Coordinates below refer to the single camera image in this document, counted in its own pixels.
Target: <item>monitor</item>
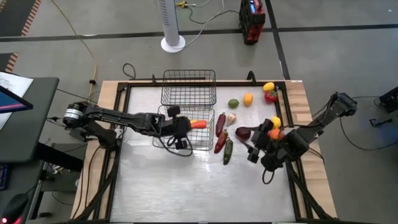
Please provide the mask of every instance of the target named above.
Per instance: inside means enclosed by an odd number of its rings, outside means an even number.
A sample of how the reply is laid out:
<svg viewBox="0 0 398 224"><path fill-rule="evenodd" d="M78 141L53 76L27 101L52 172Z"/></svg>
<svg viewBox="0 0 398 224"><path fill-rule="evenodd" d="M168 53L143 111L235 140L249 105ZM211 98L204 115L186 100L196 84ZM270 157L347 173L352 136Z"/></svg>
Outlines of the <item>monitor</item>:
<svg viewBox="0 0 398 224"><path fill-rule="evenodd" d="M0 114L33 109L33 105L0 86Z"/></svg>

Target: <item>gray floor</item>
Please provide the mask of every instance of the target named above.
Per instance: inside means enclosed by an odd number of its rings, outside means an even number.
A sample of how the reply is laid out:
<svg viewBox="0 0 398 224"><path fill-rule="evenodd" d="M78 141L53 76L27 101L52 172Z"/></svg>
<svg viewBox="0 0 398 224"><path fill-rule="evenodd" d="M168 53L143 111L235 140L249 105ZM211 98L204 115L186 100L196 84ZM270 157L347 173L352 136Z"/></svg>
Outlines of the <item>gray floor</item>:
<svg viewBox="0 0 398 224"><path fill-rule="evenodd" d="M155 0L57 1L79 34L115 34L161 31ZM226 0L226 8L238 10L239 0ZM370 0L273 0L279 27L348 26L398 22L396 1ZM216 13L220 0L194 9L194 18L204 21ZM181 30L200 28L188 20L188 11L178 10ZM223 15L207 29L235 28L238 17ZM72 35L68 24L52 5L43 0L29 36ZM398 85L396 39L398 29L281 33L280 38L292 79L303 80L313 112L334 91L351 96L381 95ZM124 63L132 63L137 77L157 77L166 69L204 68L219 79L245 78L249 70L261 79L282 79L271 33L260 42L245 46L239 34L203 35L179 54L160 49L160 37L88 40L98 63L98 80L125 80ZM93 63L77 40L0 43L0 52L18 52L15 73L26 77L59 77L59 88L78 95L88 94ZM57 93L50 115L62 116L67 104L79 99ZM343 118L347 134L363 147L376 147L397 139L396 127L369 126L368 119L383 114L373 99L358 99L359 110ZM57 126L46 124L42 141L76 142ZM398 147L362 151L344 138L338 121L320 137L331 192L342 220L396 223L398 219ZM65 197L71 202L73 196ZM43 207L53 205L51 195ZM64 221L70 209L59 209Z"/></svg>

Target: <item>metal wire basket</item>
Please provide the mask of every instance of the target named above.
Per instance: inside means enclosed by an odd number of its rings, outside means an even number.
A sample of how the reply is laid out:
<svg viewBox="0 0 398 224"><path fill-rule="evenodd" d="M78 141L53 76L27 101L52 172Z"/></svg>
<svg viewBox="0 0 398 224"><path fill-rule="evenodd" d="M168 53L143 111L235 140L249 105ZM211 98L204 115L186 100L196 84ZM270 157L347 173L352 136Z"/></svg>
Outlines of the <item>metal wire basket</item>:
<svg viewBox="0 0 398 224"><path fill-rule="evenodd" d="M158 109L159 114L167 116L168 106L160 106ZM191 141L193 150L210 151L213 148L213 132L214 132L214 110L212 108L200 108L193 106L180 106L181 113L179 116L186 116L191 121L206 120L207 128L205 129L193 129L187 137ZM167 142L170 137L161 138L163 142ZM163 147L157 138L152 140L152 144L155 147ZM171 145L170 149L175 149L175 145Z"/></svg>
<svg viewBox="0 0 398 224"><path fill-rule="evenodd" d="M216 104L216 73L213 70L166 70L162 105L212 107Z"/></svg>

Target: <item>table leg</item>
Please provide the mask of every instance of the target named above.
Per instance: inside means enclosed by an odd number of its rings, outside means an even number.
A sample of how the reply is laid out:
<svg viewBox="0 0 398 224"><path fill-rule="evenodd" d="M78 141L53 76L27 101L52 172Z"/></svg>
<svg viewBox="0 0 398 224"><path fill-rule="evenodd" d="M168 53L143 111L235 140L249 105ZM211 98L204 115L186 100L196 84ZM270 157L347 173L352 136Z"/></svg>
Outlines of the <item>table leg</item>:
<svg viewBox="0 0 398 224"><path fill-rule="evenodd" d="M81 159L70 156L40 142L37 143L36 146L35 158L77 172L80 172L83 167L83 161Z"/></svg>

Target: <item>stainless steel surface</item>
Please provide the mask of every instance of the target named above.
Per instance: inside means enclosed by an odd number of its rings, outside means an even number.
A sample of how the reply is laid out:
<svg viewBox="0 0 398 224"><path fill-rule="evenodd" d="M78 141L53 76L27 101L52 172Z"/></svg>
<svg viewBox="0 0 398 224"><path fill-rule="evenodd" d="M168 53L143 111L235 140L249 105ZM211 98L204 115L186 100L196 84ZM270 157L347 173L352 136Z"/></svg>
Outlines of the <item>stainless steel surface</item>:
<svg viewBox="0 0 398 224"><path fill-rule="evenodd" d="M156 112L161 88L133 88L129 113ZM254 103L242 104L250 91ZM228 108L228 100L241 104ZM278 169L270 185L261 181L260 163L247 161L247 149L235 140L239 126L255 126L276 115L264 102L261 87L218 87L215 117L236 113L228 127L234 141L231 161L223 165L223 151L194 151L178 157L152 145L152 139L126 131L111 212L112 222L290 222L292 199L285 169Z"/></svg>

